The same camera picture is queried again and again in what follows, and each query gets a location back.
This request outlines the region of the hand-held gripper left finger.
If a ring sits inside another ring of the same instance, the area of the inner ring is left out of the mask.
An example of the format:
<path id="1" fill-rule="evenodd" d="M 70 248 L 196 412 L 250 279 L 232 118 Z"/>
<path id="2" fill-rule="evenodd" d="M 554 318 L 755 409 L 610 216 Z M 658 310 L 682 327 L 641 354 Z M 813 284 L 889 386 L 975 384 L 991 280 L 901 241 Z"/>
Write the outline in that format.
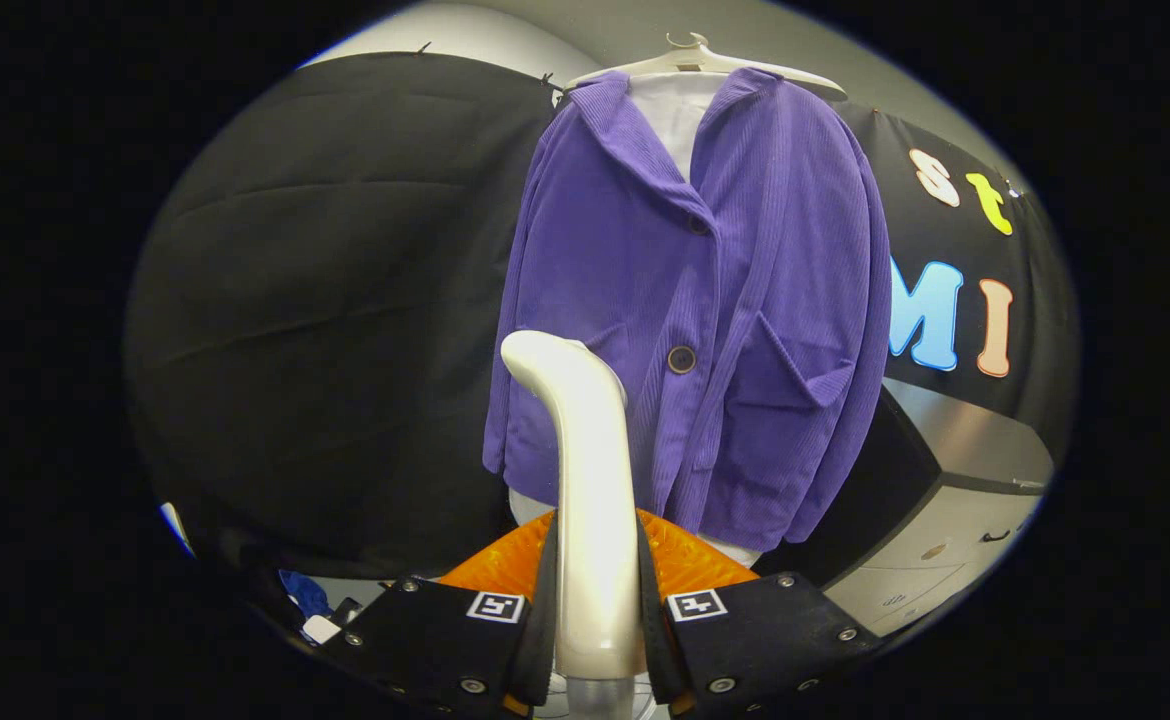
<path id="1" fill-rule="evenodd" d="M 321 659 L 428 716 L 530 719 L 555 666 L 557 551 L 545 512 L 443 578 L 395 580 Z"/>

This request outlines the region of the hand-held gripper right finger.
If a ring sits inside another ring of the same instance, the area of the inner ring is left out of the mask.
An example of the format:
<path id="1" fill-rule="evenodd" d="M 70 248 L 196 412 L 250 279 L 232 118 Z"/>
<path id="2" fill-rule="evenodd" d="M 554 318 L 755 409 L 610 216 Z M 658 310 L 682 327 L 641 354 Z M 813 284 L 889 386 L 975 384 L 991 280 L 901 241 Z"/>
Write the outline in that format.
<path id="1" fill-rule="evenodd" d="M 800 574 L 762 577 L 652 512 L 636 532 L 646 676 L 675 719 L 741 719 L 881 649 Z"/>

